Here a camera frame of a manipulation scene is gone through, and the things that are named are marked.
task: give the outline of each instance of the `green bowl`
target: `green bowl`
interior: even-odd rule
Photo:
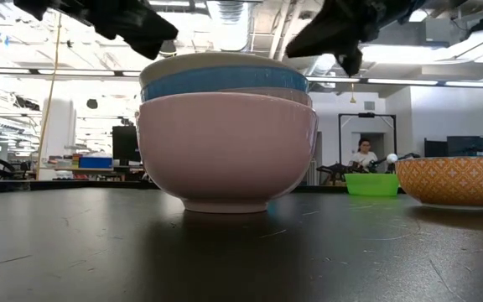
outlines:
[[[398,177],[395,174],[346,174],[345,184],[350,195],[396,196]]]

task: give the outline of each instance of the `orange patterned bowl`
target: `orange patterned bowl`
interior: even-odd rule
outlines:
[[[405,159],[396,172],[402,189],[425,206],[483,207],[483,157]]]

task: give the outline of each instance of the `table surface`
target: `table surface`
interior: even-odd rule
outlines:
[[[211,215],[158,190],[1,193],[0,301],[483,301],[483,211],[299,193]]]

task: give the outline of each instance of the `blue bowl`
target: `blue bowl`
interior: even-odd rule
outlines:
[[[222,66],[187,70],[148,83],[141,101],[192,92],[246,87],[289,88],[306,92],[309,82],[297,71],[268,66]]]

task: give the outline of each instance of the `person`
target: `person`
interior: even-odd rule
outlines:
[[[359,140],[359,148],[351,157],[351,161],[361,165],[367,171],[367,166],[372,160],[377,161],[377,156],[373,152],[370,152],[370,140],[368,138],[361,138]]]

